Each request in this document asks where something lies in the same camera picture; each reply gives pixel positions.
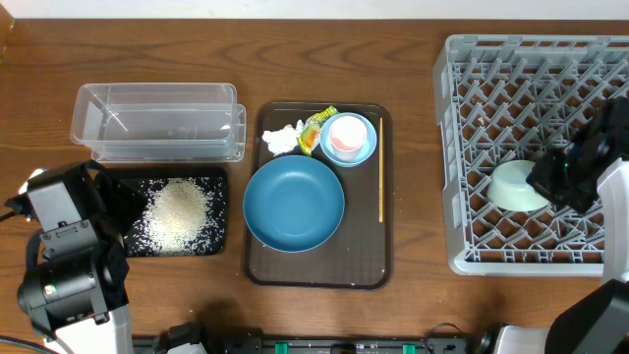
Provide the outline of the pink cup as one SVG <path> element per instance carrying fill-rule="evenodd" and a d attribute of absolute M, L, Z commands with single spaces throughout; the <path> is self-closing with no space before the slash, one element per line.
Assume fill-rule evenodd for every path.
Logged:
<path fill-rule="evenodd" d="M 342 161 L 355 159 L 368 136 L 368 129 L 362 119 L 341 115 L 335 119 L 329 128 L 329 140 L 332 150 Z"/>

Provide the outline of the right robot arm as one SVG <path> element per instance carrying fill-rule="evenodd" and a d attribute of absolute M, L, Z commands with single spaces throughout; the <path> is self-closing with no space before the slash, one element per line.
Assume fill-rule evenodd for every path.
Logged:
<path fill-rule="evenodd" d="M 487 331 L 481 353 L 612 353 L 628 335 L 628 100 L 605 100 L 567 147 L 537 161 L 504 162 L 491 174 L 489 199 L 511 211 L 547 204 L 584 214 L 603 210 L 600 287 L 548 328 L 502 325 Z"/>

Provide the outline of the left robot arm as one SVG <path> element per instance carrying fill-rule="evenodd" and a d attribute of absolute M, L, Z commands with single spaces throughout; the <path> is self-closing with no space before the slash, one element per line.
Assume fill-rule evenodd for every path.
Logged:
<path fill-rule="evenodd" d="M 3 220 L 39 223 L 17 291 L 21 310 L 51 353 L 131 353 L 125 235 L 145 196 L 103 165 L 80 161 L 30 176 Z"/>

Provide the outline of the dark blue plate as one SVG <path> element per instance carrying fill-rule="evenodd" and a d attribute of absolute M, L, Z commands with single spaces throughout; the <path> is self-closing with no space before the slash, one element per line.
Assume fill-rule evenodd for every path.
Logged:
<path fill-rule="evenodd" d="M 254 173 L 243 212 L 249 230 L 263 245 L 302 253 L 319 247 L 338 229 L 345 194 L 324 163 L 302 155 L 281 156 Z"/>

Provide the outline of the mint green bowl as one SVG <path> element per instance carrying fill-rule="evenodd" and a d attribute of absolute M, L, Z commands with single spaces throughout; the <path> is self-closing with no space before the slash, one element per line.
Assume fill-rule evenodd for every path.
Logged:
<path fill-rule="evenodd" d="M 511 211 L 529 212 L 547 206 L 549 201 L 527 183 L 534 165 L 529 160 L 512 160 L 498 165 L 490 175 L 487 198 L 495 206 Z"/>

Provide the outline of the light blue small bowl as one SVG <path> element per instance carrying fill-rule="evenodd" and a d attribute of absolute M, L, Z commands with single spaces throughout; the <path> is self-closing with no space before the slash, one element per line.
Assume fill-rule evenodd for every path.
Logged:
<path fill-rule="evenodd" d="M 366 141 L 364 142 L 363 146 L 358 150 L 357 155 L 350 160 L 342 160 L 335 154 L 332 140 L 331 140 L 331 135 L 330 135 L 330 128 L 333 125 L 333 123 L 336 120 L 341 119 L 343 117 L 356 118 L 360 120 L 366 126 L 366 134 L 367 134 Z M 351 112 L 339 113 L 333 116 L 332 118 L 330 118 L 323 125 L 322 131 L 321 131 L 320 146 L 323 153 L 336 165 L 339 165 L 342 167 L 355 167 L 365 162 L 375 151 L 375 148 L 377 146 L 377 133 L 375 131 L 374 126 L 370 122 L 370 120 L 367 119 L 366 117 L 360 114 L 351 113 Z"/>

